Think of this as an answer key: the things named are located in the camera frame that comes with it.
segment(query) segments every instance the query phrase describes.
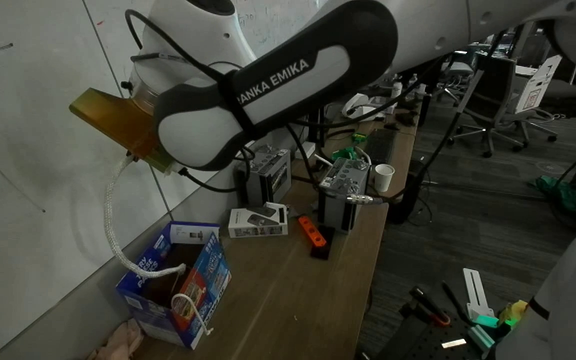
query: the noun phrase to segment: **pink cloth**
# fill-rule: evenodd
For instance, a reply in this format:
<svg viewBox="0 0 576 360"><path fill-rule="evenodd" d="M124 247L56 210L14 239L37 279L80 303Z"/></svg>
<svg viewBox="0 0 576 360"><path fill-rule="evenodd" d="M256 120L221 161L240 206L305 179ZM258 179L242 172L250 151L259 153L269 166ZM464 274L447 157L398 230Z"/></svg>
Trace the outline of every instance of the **pink cloth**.
<svg viewBox="0 0 576 360"><path fill-rule="evenodd" d="M130 319L119 325L105 346L92 351L87 360L130 360L143 339L144 335L137 321Z"/></svg>

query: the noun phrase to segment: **orange power strip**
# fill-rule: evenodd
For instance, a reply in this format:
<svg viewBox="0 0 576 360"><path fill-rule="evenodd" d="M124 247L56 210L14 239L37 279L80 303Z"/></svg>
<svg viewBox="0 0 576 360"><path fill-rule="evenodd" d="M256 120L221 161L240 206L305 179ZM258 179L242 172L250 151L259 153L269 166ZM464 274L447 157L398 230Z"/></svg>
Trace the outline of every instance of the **orange power strip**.
<svg viewBox="0 0 576 360"><path fill-rule="evenodd" d="M326 245L326 239L324 239L322 234L320 234L320 231L317 230L308 216L301 215L299 216L298 220L299 225L301 225L301 228L306 232L306 235L308 235L308 238L314 247L321 248L322 246Z"/></svg>

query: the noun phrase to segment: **white paper cup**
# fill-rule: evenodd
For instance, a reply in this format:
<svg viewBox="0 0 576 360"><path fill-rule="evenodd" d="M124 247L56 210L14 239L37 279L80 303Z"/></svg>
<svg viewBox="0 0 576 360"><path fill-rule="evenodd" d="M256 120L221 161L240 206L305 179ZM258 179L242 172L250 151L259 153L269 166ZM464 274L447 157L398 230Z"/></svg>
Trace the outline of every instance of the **white paper cup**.
<svg viewBox="0 0 576 360"><path fill-rule="evenodd" d="M395 168L389 164L378 164L374 167L374 188L380 192L387 192L391 186L391 180L395 174Z"/></svg>

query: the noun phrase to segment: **open box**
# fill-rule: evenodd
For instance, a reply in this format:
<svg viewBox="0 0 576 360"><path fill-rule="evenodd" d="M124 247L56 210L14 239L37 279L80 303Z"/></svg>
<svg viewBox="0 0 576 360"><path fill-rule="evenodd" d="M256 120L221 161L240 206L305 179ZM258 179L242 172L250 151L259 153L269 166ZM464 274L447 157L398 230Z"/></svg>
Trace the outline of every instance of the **open box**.
<svg viewBox="0 0 576 360"><path fill-rule="evenodd" d="M201 322L189 301L176 300L174 309L170 301L175 294L186 294L208 323L231 280L231 272L215 233L217 230L204 237L205 244L179 243L183 240L176 239L175 227L180 224L186 228L190 225L181 221L167 224L139 257L137 266L145 271L158 271L186 264L186 271L181 276L170 274L158 278L141 278L129 271L116 290L149 337L195 349L204 333Z"/></svg>

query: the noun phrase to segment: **power strip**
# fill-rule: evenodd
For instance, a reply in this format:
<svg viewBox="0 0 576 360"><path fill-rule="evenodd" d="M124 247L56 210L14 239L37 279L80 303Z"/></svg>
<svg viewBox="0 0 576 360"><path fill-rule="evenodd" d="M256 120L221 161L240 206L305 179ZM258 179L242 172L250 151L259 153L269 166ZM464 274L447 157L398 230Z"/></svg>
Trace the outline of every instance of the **power strip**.
<svg viewBox="0 0 576 360"><path fill-rule="evenodd" d="M310 142L310 141L306 141L303 143L303 150L306 152L306 155L308 156L308 159L311 158L311 155L313 155L313 153L315 152L315 143L314 142ZM295 159L303 159L302 158L302 152L299 151L299 149L297 149L297 151L295 151L294 153L294 157Z"/></svg>

